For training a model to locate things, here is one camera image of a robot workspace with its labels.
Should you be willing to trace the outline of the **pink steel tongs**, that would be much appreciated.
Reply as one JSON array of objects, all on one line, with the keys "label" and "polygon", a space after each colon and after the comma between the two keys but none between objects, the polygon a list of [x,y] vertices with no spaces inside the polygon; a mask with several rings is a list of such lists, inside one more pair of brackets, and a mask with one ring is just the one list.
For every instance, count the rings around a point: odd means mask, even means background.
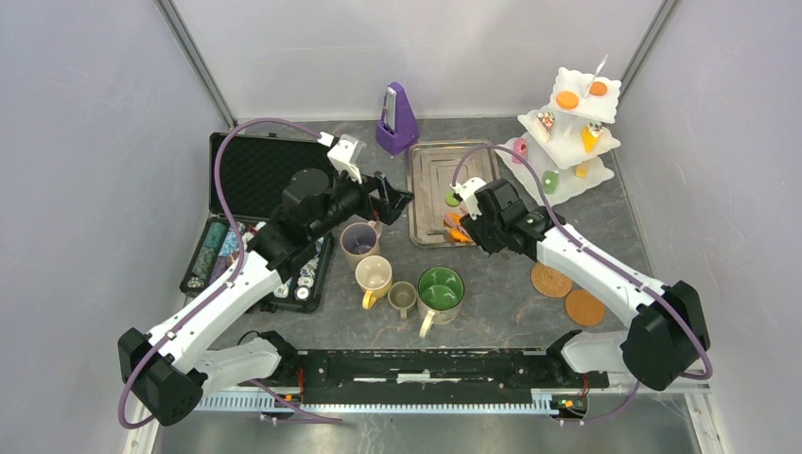
[{"label": "pink steel tongs", "polygon": [[459,214],[455,212],[447,212],[444,215],[444,226],[446,227],[446,233],[452,241],[458,243],[472,242],[472,238],[462,227],[461,217]]}]

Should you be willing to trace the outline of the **orange fish cake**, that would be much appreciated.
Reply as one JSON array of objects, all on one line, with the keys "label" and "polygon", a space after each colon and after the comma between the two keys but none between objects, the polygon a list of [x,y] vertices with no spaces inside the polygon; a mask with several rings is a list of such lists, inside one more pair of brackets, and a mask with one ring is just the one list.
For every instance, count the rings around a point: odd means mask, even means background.
[{"label": "orange fish cake", "polygon": [[460,229],[451,228],[448,230],[448,234],[450,238],[458,243],[471,243],[472,239],[470,236],[466,235]]},{"label": "orange fish cake", "polygon": [[443,217],[443,222],[446,227],[449,228],[461,228],[462,217],[456,212],[447,212]]}]

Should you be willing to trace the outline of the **green macaron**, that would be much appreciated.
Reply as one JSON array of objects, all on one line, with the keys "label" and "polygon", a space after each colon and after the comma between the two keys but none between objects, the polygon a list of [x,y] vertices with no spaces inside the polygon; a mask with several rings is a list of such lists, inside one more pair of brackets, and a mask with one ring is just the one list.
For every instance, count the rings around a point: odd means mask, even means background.
[{"label": "green macaron", "polygon": [[461,204],[461,200],[454,193],[448,193],[445,196],[445,203],[447,206],[457,207]]}]

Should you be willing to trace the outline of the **green swirl roll cake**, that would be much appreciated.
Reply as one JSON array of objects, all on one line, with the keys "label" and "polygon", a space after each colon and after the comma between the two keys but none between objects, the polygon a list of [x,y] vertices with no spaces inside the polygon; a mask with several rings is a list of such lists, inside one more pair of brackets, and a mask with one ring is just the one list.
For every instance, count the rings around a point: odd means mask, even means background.
[{"label": "green swirl roll cake", "polygon": [[554,194],[560,184],[558,171],[547,170],[541,176],[541,183],[545,194]]}]

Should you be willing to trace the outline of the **pink cake piece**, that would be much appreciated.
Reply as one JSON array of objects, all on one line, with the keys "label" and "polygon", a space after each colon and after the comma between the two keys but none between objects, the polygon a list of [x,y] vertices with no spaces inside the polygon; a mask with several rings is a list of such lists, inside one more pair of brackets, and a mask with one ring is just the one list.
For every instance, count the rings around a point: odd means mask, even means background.
[{"label": "pink cake piece", "polygon": [[514,152],[514,157],[512,158],[513,164],[522,165],[524,162],[528,161],[529,145],[525,138],[517,138],[513,142],[512,150]]}]

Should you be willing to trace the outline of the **yellow rectangular cake bar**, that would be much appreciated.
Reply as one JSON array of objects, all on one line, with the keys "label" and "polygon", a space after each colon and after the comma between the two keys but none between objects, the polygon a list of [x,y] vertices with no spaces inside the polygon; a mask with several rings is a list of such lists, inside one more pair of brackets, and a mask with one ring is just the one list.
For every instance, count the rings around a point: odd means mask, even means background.
[{"label": "yellow rectangular cake bar", "polygon": [[589,163],[587,161],[577,164],[574,167],[574,175],[579,179],[585,179],[588,176]]}]

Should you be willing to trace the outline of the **layered strawberry cake slice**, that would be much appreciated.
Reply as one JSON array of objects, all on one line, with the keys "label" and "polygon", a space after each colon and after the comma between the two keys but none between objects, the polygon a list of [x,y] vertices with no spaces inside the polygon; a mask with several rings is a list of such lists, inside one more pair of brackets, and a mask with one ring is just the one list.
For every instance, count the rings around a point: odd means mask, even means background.
[{"label": "layered strawberry cake slice", "polygon": [[536,115],[536,125],[547,139],[552,136],[555,121],[556,117],[553,112],[543,111]]}]

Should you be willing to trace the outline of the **yellow cake slice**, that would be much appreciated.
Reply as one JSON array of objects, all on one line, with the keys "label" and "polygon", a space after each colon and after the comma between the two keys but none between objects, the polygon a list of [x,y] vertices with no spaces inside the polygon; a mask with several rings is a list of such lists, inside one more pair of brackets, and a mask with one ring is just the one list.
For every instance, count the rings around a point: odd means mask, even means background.
[{"label": "yellow cake slice", "polygon": [[581,139],[583,142],[584,151],[591,153],[598,145],[604,133],[604,126],[602,123],[589,122],[581,131]]}]

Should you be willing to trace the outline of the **orange sandwich cookie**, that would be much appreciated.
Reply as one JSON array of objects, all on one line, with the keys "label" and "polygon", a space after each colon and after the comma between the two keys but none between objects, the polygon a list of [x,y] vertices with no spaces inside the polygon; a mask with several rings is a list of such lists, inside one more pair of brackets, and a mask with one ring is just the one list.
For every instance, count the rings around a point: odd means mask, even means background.
[{"label": "orange sandwich cookie", "polygon": [[555,97],[557,106],[564,110],[573,110],[579,105],[579,97],[571,91],[562,91]]}]

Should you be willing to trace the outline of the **small orange macaron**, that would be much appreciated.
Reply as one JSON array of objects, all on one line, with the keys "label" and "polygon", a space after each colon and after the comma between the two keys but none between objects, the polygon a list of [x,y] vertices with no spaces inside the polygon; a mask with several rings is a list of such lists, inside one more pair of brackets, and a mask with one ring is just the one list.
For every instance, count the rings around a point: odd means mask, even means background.
[{"label": "small orange macaron", "polygon": [[602,81],[595,80],[591,83],[588,93],[592,96],[605,96],[608,93],[608,86]]}]

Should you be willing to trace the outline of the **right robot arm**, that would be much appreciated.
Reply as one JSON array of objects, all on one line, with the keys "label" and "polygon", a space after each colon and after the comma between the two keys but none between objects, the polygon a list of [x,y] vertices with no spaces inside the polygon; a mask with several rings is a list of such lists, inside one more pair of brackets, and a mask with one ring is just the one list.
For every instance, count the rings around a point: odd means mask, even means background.
[{"label": "right robot arm", "polygon": [[569,386],[584,373],[629,373],[664,391],[679,378],[707,380],[710,338],[698,291],[667,285],[626,266],[584,238],[547,204],[529,209],[505,179],[453,185],[467,213],[464,230],[486,253],[508,250],[552,268],[588,291],[624,325],[559,339],[546,361],[549,379]]}]

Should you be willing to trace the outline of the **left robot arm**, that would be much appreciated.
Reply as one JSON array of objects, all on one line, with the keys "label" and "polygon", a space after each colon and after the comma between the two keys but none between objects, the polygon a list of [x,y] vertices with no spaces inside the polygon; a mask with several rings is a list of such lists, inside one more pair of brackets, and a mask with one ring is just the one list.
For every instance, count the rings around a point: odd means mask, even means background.
[{"label": "left robot arm", "polygon": [[281,203],[255,237],[239,245],[235,264],[214,284],[148,332],[131,328],[120,336],[120,425],[134,429],[153,420],[174,425],[205,395],[244,381],[288,384],[297,373],[296,358],[264,338],[219,351],[209,347],[297,274],[315,256],[321,237],[353,216],[391,225],[413,199],[380,171],[361,177],[342,171],[335,179],[319,169],[294,174]]}]

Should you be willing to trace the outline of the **pink mug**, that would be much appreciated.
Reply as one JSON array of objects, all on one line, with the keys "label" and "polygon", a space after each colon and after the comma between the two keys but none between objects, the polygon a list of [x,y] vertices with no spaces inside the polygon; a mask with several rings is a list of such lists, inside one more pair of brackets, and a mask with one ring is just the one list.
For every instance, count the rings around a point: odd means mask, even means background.
[{"label": "pink mug", "polygon": [[377,220],[355,222],[343,229],[340,234],[340,247],[352,271],[364,258],[381,255],[382,229],[382,223]]}]

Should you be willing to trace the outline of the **steel serving tray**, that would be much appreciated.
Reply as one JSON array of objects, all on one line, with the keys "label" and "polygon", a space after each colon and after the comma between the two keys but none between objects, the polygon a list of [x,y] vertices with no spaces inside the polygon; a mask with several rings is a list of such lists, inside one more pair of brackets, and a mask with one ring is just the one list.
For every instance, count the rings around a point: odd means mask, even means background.
[{"label": "steel serving tray", "polygon": [[410,240],[421,248],[462,247],[444,226],[444,215],[459,213],[446,197],[451,193],[453,172],[471,148],[489,143],[483,140],[419,142],[409,149],[408,190],[414,194],[409,206]]}]

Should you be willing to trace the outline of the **purple metronome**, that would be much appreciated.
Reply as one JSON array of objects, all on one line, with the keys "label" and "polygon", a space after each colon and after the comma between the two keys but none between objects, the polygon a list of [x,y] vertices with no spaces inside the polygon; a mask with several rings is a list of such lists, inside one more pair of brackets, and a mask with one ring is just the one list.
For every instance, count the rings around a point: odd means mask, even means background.
[{"label": "purple metronome", "polygon": [[419,137],[417,119],[404,87],[391,82],[386,87],[381,115],[376,123],[376,142],[395,156],[416,143]]}]

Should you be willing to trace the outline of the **woven brown coaster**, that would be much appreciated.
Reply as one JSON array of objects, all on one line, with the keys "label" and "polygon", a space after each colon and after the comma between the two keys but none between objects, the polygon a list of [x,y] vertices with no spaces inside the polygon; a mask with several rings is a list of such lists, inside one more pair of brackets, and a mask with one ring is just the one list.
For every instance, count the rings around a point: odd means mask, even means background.
[{"label": "woven brown coaster", "polygon": [[566,297],[573,288],[573,282],[554,268],[537,262],[531,274],[533,287],[550,298]]}]

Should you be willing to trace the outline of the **green interior mushroom mug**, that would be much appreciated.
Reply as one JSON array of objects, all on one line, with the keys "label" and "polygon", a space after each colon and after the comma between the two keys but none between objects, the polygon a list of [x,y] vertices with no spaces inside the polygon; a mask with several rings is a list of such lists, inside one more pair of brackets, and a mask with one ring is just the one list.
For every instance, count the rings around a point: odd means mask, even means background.
[{"label": "green interior mushroom mug", "polygon": [[459,315],[465,295],[462,278],[447,267],[426,270],[417,284],[417,308],[422,317],[419,338],[436,325],[452,323]]}]

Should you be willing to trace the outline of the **small grey-green mug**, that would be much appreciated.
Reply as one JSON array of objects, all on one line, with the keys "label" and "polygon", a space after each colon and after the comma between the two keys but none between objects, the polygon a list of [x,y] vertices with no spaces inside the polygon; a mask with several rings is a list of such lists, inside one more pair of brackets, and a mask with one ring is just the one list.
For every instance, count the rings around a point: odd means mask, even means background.
[{"label": "small grey-green mug", "polygon": [[417,305],[418,294],[412,283],[400,281],[391,286],[387,297],[390,305],[399,312],[400,319],[405,321]]}]

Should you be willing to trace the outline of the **white three-tier cake stand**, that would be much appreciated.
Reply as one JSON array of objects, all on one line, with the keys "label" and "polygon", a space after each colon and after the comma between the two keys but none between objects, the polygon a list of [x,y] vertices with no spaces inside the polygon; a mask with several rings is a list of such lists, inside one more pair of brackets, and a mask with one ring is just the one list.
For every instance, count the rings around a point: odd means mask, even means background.
[{"label": "white three-tier cake stand", "polygon": [[[505,148],[512,149],[517,138],[525,138],[529,145],[528,161],[516,165],[512,163],[514,156],[503,151],[497,154],[537,202],[547,201],[551,205],[558,205],[612,180],[615,176],[614,171],[602,161],[602,156],[620,146],[620,141],[613,136],[609,126],[615,122],[621,82],[601,75],[605,64],[606,60],[602,60],[592,73],[559,68],[549,102],[539,109],[520,114],[517,120],[525,128],[525,132],[503,144]],[[605,96],[592,96],[588,93],[595,80],[607,84],[608,93]],[[579,105],[575,109],[564,110],[557,106],[555,97],[562,91],[571,91],[579,97]],[[556,117],[550,139],[536,125],[536,115],[543,111],[553,112]],[[602,123],[604,133],[594,151],[586,153],[581,131],[589,122]],[[574,167],[585,161],[589,163],[588,176],[579,179],[574,175]],[[541,176],[547,170],[559,172],[560,184],[554,194],[545,194],[543,190]]]}]

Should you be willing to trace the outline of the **orange round coaster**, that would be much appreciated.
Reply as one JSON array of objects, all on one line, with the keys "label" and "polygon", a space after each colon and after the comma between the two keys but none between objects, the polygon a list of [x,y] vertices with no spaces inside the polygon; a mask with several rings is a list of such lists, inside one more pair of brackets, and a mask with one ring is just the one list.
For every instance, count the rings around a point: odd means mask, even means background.
[{"label": "orange round coaster", "polygon": [[596,326],[604,320],[605,306],[585,289],[571,291],[565,299],[567,316],[580,326]]}]

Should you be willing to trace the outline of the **black poker chip case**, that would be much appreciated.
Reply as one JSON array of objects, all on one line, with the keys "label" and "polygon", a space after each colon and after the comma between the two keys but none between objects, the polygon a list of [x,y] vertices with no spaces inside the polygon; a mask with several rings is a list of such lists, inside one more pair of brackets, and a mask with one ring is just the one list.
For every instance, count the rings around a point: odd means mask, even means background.
[{"label": "black poker chip case", "polygon": [[[283,139],[273,133],[267,137],[240,135],[232,140],[221,160],[220,179],[244,239],[254,235],[259,222],[266,221],[281,205],[282,191],[296,172],[317,168],[330,177],[334,175],[326,153],[327,147],[315,141]],[[180,291],[188,297],[198,296],[214,283],[233,266],[238,254],[234,230],[224,215],[214,180],[210,181],[209,211],[210,217],[179,284]],[[317,310],[333,249],[331,234],[319,239],[316,255],[251,310],[306,314]]]}]

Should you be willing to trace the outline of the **cream yellow-handled mug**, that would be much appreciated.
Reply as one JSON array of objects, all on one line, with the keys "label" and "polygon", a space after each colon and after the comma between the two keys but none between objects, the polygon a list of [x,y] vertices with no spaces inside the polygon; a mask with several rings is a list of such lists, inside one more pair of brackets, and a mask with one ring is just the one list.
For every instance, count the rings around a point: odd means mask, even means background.
[{"label": "cream yellow-handled mug", "polygon": [[383,256],[368,256],[358,263],[355,277],[363,291],[361,306],[364,310],[369,310],[389,293],[392,287],[392,265]]}]

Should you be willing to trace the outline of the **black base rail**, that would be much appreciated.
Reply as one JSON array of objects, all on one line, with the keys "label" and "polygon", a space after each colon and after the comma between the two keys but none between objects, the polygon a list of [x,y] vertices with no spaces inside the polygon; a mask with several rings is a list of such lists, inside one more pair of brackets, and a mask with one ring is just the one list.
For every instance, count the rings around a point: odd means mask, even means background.
[{"label": "black base rail", "polygon": [[606,373],[576,373],[552,349],[309,349],[261,332],[281,357],[264,384],[296,387],[305,404],[524,404],[533,390],[605,389]]}]

